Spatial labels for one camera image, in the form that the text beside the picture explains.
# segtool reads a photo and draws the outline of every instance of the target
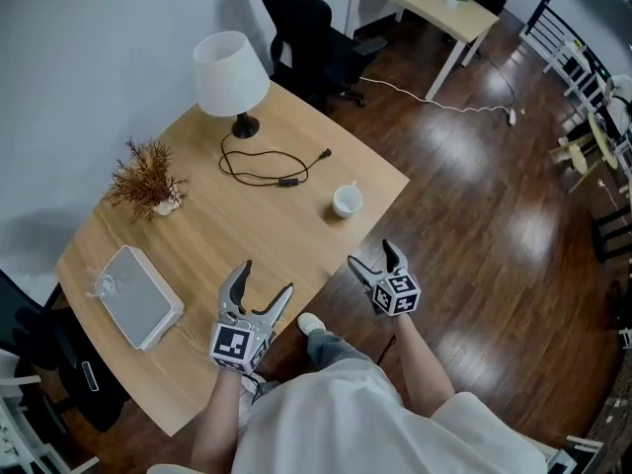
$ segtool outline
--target black cable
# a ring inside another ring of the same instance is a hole
[[[254,187],[266,187],[266,186],[279,186],[279,187],[293,187],[293,186],[298,186],[301,185],[303,183],[305,183],[308,179],[309,179],[309,169],[311,169],[314,165],[316,165],[316,163],[318,163],[319,161],[329,157],[332,155],[332,151],[331,149],[325,149],[325,151],[323,151],[318,158],[316,158],[312,163],[310,163],[309,165],[306,165],[305,162],[303,162],[303,160],[301,160],[300,158],[297,158],[296,156],[286,153],[284,151],[263,151],[261,153],[247,153],[245,151],[228,151],[226,152],[226,150],[224,149],[224,142],[226,141],[226,139],[228,137],[230,137],[232,135],[231,133],[226,134],[226,136],[221,140],[221,144],[220,144],[220,148],[221,148],[221,158],[219,159],[219,162],[217,162],[217,166],[219,167],[219,170],[222,172],[222,174],[225,174],[226,176],[231,176],[235,181],[241,183],[242,185],[246,185],[246,186],[254,186]],[[237,155],[241,155],[241,156],[250,156],[250,157],[254,157],[254,156],[263,156],[266,154],[279,154],[281,156],[286,156],[287,158],[291,158],[292,160],[298,162],[302,169],[297,171],[297,172],[293,172],[292,174],[287,174],[285,176],[260,176],[258,174],[253,174],[251,172],[235,172],[233,170],[233,166],[230,163],[230,160],[228,159],[228,157],[231,154],[237,154]],[[296,178],[294,176],[299,176],[301,174],[304,174],[305,177],[304,178]],[[248,182],[248,181],[244,181],[243,179],[241,179],[242,177],[250,177],[256,180],[260,180],[260,181],[266,181],[265,183],[252,183],[252,182]]]
[[[376,365],[380,365],[382,363],[382,361],[384,360],[384,357],[388,353],[388,350],[391,349],[391,347],[395,344],[396,341],[397,341],[397,338],[395,337],[395,335],[393,335],[391,337],[390,341],[388,342],[388,344],[386,345],[386,348],[384,348],[384,351],[382,352],[382,354],[377,359],[377,362],[375,363]]]
[[[510,103],[510,107],[513,106],[515,104],[515,91],[514,88],[512,87],[512,84],[507,80],[507,77],[505,77],[505,74],[503,73],[503,71],[499,68],[499,66],[494,63],[490,58],[486,57],[485,58],[487,61],[490,62],[490,64],[496,69],[498,70],[498,73],[501,74],[501,77],[503,78],[503,80],[505,81],[505,84],[507,84],[507,86],[509,87],[510,91],[512,92],[512,102]]]
[[[253,395],[253,400],[251,402],[251,405],[252,405],[255,403],[255,401],[259,397],[261,397],[264,394],[264,391],[261,389],[261,384],[259,384],[259,381],[255,379],[253,376],[244,374],[244,377],[247,377],[248,379],[250,379],[253,383],[255,383],[255,386],[257,386],[257,390],[255,390],[255,394]]]

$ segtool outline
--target chair armrest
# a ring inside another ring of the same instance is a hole
[[[20,386],[22,384],[40,383],[41,378],[38,375],[26,375],[24,377],[10,377],[9,379],[0,379],[0,386]]]
[[[388,42],[384,37],[375,37],[371,40],[367,40],[366,42],[362,42],[354,47],[354,51],[361,56],[368,56],[370,54],[375,54],[377,51],[386,47]]]

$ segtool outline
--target white cable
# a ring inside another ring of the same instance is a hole
[[[400,93],[405,93],[406,95],[409,95],[410,97],[413,97],[415,100],[418,100],[419,102],[421,102],[423,104],[433,104],[433,105],[435,105],[437,107],[440,107],[442,109],[448,109],[450,111],[457,111],[458,113],[467,113],[469,111],[472,111],[474,113],[480,113],[481,111],[498,111],[500,109],[505,111],[507,114],[510,113],[510,110],[507,109],[506,107],[503,107],[503,106],[496,106],[496,107],[492,107],[492,108],[482,107],[481,109],[474,109],[474,108],[471,108],[471,107],[468,107],[466,109],[457,109],[456,107],[442,106],[439,102],[435,102],[434,100],[420,99],[417,95],[411,93],[410,91],[402,90],[402,89],[398,88],[397,86],[392,85],[391,83],[387,83],[386,81],[377,81],[375,79],[368,79],[367,77],[360,77],[360,79],[362,81],[367,81],[369,83],[385,84],[386,86],[389,86],[389,87],[393,88],[395,91],[398,91]]]
[[[614,201],[614,198],[612,198],[612,195],[610,194],[610,190],[608,189],[608,186],[605,185],[605,182],[603,181],[603,179],[597,180],[596,183],[600,188],[605,188],[605,190],[607,191],[608,196],[610,197],[610,201],[612,202],[612,205],[614,205],[615,212],[619,210],[619,206]],[[621,216],[619,219],[623,221],[623,226],[626,226],[628,224],[628,222],[625,220],[623,216]],[[632,237],[632,232],[630,232],[630,230],[628,230],[628,235]]]

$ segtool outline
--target wood plank floor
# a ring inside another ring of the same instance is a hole
[[[424,95],[449,55],[441,32],[410,18],[381,32],[388,48],[365,76]],[[541,73],[544,62],[518,32],[519,23],[503,15],[482,48],[513,85],[513,128],[502,112],[442,111],[367,82],[357,86],[367,107],[339,102],[333,118],[411,179],[356,255],[383,265],[380,240],[399,245],[424,292],[415,323],[456,388],[478,395],[516,430],[556,445],[589,429],[620,361],[616,335],[605,330],[612,266],[597,263],[590,242],[591,213],[612,210],[596,178],[611,178],[599,168],[572,196],[565,193],[577,178],[547,151],[573,126],[573,111],[560,79]],[[508,104],[513,96],[490,61],[473,59],[452,72],[436,99],[462,108]],[[346,268],[308,310],[373,359],[392,334]],[[288,328],[263,373],[296,375],[305,370],[304,351],[297,328]],[[382,367],[405,395],[395,350]],[[61,397],[54,376],[45,385]],[[75,411],[65,419],[102,459],[103,472],[186,463],[197,427],[193,421],[169,439],[133,402],[106,434]]]

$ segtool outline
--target white lampshade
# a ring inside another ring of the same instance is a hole
[[[268,73],[248,38],[222,32],[194,50],[197,102],[212,116],[237,116],[254,108],[270,88]]]

